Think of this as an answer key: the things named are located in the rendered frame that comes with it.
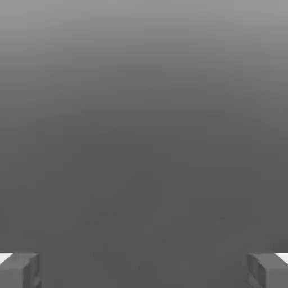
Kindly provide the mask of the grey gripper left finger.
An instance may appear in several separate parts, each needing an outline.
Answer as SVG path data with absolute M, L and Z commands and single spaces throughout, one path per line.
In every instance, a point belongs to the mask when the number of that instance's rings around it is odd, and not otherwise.
M 0 288 L 42 288 L 41 254 L 0 252 Z

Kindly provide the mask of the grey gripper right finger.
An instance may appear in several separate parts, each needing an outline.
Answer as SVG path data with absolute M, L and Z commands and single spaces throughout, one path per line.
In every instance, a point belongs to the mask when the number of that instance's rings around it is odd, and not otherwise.
M 288 288 L 288 253 L 248 253 L 251 288 Z

